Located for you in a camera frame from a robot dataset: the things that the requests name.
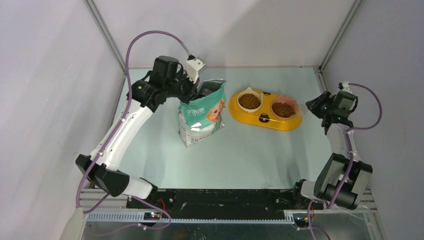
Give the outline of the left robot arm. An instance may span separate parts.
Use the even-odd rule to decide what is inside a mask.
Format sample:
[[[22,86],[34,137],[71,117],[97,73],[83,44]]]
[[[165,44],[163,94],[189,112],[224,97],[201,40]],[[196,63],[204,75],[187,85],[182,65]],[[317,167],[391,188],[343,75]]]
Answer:
[[[156,186],[120,171],[120,164],[135,135],[160,105],[168,98],[189,103],[197,96],[199,73],[205,66],[192,55],[185,65],[173,57],[157,57],[153,69],[129,87],[125,107],[98,146],[77,157],[75,163],[84,177],[112,197],[137,197],[145,208],[156,206]]]

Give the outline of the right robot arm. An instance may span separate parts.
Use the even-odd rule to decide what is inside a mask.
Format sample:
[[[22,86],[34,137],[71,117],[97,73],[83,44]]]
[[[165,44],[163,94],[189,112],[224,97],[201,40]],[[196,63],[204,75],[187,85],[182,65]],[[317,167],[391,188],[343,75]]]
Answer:
[[[291,204],[304,209],[311,200],[317,200],[328,207],[336,205],[354,210],[373,173],[372,166],[364,163],[358,154],[353,136],[357,128],[349,120],[357,108],[358,97],[343,90],[336,94],[325,91],[305,105],[322,120],[332,153],[315,181],[301,179],[295,183]]]

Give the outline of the clear plastic scoop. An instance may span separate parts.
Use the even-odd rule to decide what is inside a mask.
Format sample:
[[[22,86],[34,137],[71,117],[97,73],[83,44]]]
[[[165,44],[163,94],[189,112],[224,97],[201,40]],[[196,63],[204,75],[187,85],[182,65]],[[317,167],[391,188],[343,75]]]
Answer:
[[[297,101],[290,96],[281,94],[273,100],[273,103],[274,104],[275,103],[288,104],[294,110],[293,115],[288,116],[288,117],[281,117],[282,119],[290,119],[290,118],[294,118],[294,117],[303,117],[304,116],[304,111],[303,111],[304,105],[298,104]]]

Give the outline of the green pet food bag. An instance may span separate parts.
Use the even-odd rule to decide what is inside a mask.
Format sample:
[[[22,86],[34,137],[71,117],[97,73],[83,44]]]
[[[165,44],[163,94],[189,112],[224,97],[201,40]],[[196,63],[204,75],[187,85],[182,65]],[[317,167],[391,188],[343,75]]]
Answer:
[[[227,101],[226,82],[224,79],[205,80],[199,84],[194,100],[188,104],[180,103],[178,132],[187,148],[225,127],[222,112]]]

